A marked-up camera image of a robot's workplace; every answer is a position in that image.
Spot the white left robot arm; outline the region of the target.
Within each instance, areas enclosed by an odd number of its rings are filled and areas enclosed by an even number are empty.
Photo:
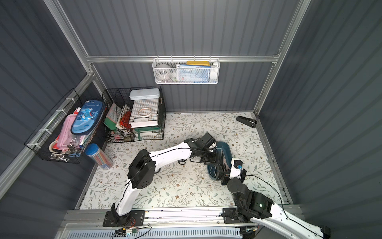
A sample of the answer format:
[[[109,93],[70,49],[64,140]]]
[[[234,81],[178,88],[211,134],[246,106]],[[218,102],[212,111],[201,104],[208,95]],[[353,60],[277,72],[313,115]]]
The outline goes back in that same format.
[[[200,138],[188,138],[164,150],[149,152],[143,149],[130,164],[123,193],[106,212],[103,227],[141,226],[144,211],[132,210],[139,192],[153,182],[154,175],[162,167],[193,157],[200,158],[199,163],[207,166],[208,174],[213,180],[220,181],[222,185],[227,184],[232,168],[232,152],[227,143],[217,141],[208,132]]]

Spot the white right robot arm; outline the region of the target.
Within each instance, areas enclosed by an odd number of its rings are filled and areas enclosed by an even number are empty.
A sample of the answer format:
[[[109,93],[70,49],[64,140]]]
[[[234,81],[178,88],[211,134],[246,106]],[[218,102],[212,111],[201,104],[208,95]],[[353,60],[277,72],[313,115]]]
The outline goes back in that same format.
[[[224,208],[222,216],[226,224],[236,221],[257,223],[288,239],[329,239],[331,231],[327,227],[310,224],[291,213],[267,196],[250,190],[244,179],[246,170],[239,166],[230,171],[227,188],[235,208]]]

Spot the small black scissors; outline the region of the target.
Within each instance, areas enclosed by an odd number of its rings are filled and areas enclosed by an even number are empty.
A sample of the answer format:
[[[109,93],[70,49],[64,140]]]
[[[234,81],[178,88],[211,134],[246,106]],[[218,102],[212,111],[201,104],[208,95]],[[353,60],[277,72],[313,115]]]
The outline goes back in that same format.
[[[184,160],[184,159],[182,159],[182,160],[178,160],[178,163],[179,163],[180,165],[185,165],[186,162],[187,162],[187,160]]]

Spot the blue handled scissors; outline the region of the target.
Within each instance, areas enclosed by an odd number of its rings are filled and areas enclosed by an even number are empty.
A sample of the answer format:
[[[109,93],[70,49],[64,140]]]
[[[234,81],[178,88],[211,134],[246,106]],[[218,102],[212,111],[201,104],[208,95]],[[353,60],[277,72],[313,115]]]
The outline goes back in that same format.
[[[207,169],[208,169],[208,174],[210,176],[210,178],[212,180],[217,180],[217,172],[218,172],[218,168],[216,165],[213,165],[213,164],[210,164],[210,165],[207,165]]]

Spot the teal storage box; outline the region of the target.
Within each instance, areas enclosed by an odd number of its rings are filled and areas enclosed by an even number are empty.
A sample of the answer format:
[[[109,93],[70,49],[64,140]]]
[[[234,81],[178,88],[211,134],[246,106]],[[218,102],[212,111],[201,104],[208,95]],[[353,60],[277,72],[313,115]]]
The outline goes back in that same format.
[[[233,158],[230,147],[227,143],[223,141],[218,141],[216,143],[217,158],[216,165],[218,168],[217,180],[222,182],[224,176],[230,176],[231,170],[231,160]]]

